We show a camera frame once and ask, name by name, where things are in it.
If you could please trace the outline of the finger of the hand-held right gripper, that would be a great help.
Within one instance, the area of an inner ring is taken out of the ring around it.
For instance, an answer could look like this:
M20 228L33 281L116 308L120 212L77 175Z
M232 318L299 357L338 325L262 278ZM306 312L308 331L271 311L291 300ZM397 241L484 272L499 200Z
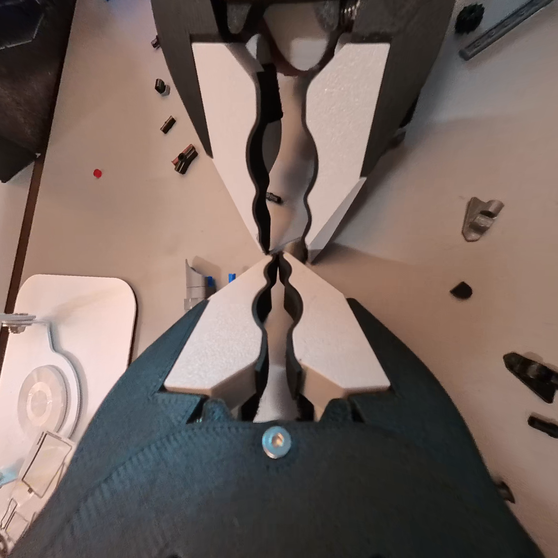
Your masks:
M305 121L316 151L306 197L307 260L329 243L366 178L361 176L389 43L346 43L311 81Z
M281 143L283 109L267 41L195 42L196 73L211 157L251 237L269 253L269 174Z

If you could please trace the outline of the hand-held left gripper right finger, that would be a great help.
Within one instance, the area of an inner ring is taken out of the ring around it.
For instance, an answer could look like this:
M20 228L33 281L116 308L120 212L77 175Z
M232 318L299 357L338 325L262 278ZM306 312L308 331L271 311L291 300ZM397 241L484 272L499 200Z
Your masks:
M318 421L332 400L383 392L391 384L348 300L293 255L280 253L290 394L303 420Z

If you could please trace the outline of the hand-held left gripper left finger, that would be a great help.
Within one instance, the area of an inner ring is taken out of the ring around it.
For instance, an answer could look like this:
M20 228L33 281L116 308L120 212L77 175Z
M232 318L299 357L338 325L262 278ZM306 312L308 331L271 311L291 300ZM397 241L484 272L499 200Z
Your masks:
M278 256L267 255L209 297L164 381L169 392L223 400L253 421L269 378L265 322L272 310Z

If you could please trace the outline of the grey lego assembly blue pins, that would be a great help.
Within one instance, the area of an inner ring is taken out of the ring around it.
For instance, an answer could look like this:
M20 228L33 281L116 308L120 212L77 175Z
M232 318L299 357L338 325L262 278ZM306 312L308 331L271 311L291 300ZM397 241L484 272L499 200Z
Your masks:
M199 273L191 267L188 260L185 260L185 284L184 313L188 313L194 306L218 292L215 279Z

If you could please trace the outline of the black lego gear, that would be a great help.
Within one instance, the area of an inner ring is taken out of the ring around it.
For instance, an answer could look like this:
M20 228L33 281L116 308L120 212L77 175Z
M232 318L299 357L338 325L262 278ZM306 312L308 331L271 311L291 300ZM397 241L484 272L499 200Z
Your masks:
M475 31L483 21L485 7L482 3L465 5L457 14L454 32L456 35L469 34Z

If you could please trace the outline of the grey triangular lego piece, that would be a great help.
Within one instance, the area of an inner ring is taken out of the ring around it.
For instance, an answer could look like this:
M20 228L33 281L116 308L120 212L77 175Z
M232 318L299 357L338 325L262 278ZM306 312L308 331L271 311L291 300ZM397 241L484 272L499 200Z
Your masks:
M500 200L483 201L472 197L467 203L462 236L466 242L476 242L490 230L505 204Z

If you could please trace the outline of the grey lego beam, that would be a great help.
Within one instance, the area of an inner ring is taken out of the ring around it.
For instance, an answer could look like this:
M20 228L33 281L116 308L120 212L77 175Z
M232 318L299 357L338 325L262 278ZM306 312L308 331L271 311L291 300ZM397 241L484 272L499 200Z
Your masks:
M459 57L464 61L470 61L552 3L554 1L527 1L523 3L506 15L505 18L473 39L469 44L462 47L458 52Z

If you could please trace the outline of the black lego wedge panel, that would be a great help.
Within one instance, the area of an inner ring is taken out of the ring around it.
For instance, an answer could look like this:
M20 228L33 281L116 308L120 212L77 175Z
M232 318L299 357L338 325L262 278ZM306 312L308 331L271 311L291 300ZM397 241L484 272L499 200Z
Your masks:
M553 403L557 392L557 372L533 359L511 352L503 356L506 368L546 403Z

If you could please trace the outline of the black connector with brown axle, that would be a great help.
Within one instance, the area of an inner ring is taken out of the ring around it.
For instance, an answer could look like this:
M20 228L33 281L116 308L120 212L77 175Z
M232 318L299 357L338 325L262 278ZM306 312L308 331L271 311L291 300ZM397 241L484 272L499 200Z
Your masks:
M172 160L174 170L180 175L185 175L190 165L198 158L198 155L199 153L195 146L189 144Z

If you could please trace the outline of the clear sticker sheet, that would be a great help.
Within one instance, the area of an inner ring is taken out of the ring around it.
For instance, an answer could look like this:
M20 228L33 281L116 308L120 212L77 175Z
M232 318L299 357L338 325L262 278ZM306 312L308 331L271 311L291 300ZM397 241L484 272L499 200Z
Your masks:
M8 557L65 475L75 444L51 431L32 443L21 467L1 472L1 557Z

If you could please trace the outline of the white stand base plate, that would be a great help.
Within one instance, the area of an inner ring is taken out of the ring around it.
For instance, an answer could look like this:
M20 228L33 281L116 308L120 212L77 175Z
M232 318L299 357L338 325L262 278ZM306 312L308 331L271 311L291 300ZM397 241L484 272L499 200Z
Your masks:
M128 367L136 321L132 289L119 278L34 275L20 288L15 310L1 315L5 314L49 320L55 348L79 374L80 420L74 436L63 437L76 449L102 401ZM51 430L28 437L2 400L1 395L1 472L15 473L38 435Z

